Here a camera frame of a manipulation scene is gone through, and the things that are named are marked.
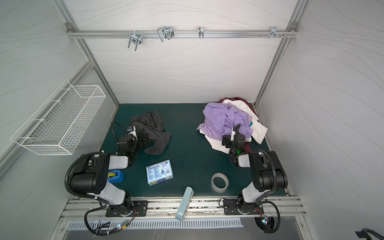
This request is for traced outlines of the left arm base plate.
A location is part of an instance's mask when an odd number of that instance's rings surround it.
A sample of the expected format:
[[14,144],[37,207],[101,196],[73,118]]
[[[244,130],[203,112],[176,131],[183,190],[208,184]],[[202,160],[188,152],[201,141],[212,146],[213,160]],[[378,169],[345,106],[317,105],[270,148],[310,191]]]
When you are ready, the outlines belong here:
[[106,217],[145,217],[147,214],[148,201],[131,201],[121,205],[109,206]]

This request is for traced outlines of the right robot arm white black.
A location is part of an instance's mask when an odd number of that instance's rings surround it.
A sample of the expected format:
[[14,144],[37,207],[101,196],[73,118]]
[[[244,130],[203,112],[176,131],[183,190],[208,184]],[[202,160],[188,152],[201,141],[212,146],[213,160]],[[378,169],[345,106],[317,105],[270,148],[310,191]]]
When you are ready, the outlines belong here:
[[235,199],[219,203],[226,215],[264,215],[265,198],[288,186],[287,175],[274,151],[246,150],[246,137],[240,133],[241,124],[233,127],[231,135],[223,136],[222,145],[229,149],[229,160],[240,168],[250,169],[251,183]]

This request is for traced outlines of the dark grey cloth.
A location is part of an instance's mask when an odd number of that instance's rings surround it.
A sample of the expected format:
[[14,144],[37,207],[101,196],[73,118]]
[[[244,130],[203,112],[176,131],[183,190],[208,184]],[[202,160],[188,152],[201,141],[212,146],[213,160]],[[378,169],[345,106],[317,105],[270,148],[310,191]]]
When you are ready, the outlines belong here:
[[144,151],[148,155],[160,155],[167,148],[171,133],[166,133],[162,117],[155,111],[146,112],[130,118],[131,124],[136,127],[137,133],[145,133],[149,143],[153,146]]

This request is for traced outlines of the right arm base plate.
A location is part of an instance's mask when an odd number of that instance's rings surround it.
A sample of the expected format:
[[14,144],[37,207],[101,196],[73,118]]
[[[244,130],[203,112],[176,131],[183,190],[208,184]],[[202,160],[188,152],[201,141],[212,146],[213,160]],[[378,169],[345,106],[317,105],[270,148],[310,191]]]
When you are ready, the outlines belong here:
[[246,203],[240,199],[221,198],[219,200],[219,206],[224,209],[224,214],[228,216],[264,215],[264,209],[261,204]]

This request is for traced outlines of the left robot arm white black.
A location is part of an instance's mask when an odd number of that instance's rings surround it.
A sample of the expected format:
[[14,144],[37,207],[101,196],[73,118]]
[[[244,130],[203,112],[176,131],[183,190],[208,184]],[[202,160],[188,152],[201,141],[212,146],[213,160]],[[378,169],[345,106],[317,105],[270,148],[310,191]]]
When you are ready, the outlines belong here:
[[74,196],[99,201],[107,217],[144,217],[148,202],[133,201],[129,192],[114,185],[124,178],[121,171],[133,166],[137,150],[149,144],[147,134],[135,125],[125,132],[125,136],[117,139],[119,149],[115,154],[81,155],[68,169],[65,187]]

